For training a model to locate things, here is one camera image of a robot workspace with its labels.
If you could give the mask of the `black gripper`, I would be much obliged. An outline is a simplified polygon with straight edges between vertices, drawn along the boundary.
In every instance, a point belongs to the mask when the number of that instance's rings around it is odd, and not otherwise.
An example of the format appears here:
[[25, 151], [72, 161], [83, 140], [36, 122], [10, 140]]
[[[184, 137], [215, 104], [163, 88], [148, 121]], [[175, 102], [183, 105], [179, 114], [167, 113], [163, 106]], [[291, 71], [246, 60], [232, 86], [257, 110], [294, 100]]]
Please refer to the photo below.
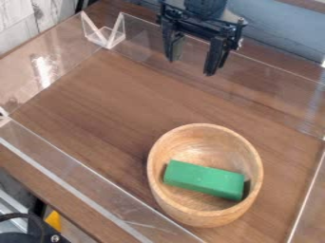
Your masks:
[[203, 67], [206, 76], [212, 76], [224, 65], [231, 50], [226, 38], [238, 40], [242, 29], [247, 26], [245, 18], [230, 11], [227, 2], [228, 0], [159, 0], [160, 17], [175, 23], [162, 23], [164, 56], [170, 62], [180, 59], [186, 39], [183, 32], [202, 39], [211, 38]]

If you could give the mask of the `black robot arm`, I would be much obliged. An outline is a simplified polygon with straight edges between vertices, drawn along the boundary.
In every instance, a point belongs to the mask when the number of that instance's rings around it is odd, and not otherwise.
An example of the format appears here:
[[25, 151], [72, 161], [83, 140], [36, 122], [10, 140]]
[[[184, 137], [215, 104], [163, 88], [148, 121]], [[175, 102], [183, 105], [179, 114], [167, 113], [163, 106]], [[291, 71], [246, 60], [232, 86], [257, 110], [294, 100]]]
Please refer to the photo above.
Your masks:
[[159, 0], [164, 57], [170, 63], [183, 54], [186, 36], [210, 43], [203, 74], [211, 76], [224, 66], [228, 54], [242, 44], [243, 17], [227, 9], [227, 0]]

